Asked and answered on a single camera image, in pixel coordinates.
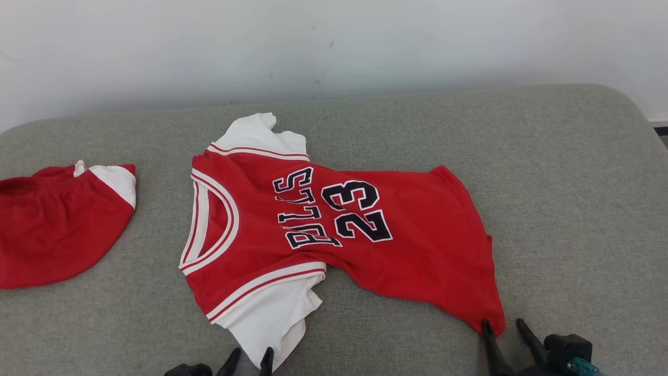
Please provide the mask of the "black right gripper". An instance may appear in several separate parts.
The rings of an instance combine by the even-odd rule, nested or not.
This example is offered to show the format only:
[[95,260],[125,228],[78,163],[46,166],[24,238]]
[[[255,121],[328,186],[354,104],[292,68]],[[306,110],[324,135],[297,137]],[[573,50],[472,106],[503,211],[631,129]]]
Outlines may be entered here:
[[516,373],[505,361],[503,353],[496,342],[496,335],[489,320],[482,321],[481,328],[482,339],[486,350],[487,367],[490,375],[575,375],[575,372],[567,366],[548,364],[548,350],[546,350],[543,342],[537,338],[523,319],[516,319],[516,328],[522,341],[529,348],[535,364],[520,371],[516,371]]

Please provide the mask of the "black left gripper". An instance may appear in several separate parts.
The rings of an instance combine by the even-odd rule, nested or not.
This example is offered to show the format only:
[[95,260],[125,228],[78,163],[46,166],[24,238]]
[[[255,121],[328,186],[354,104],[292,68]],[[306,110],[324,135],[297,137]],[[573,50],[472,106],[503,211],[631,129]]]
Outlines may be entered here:
[[[242,354],[241,348],[235,348],[232,350],[231,354],[227,357],[227,360],[224,362],[222,367],[220,367],[217,372],[217,376],[233,376],[235,374],[236,368],[240,361]],[[268,347],[265,351],[265,354],[260,362],[260,376],[271,376],[273,372],[273,358],[274,358],[274,349]],[[195,365],[180,364],[167,372],[164,373],[165,376],[212,376],[212,369],[203,363],[198,363]]]

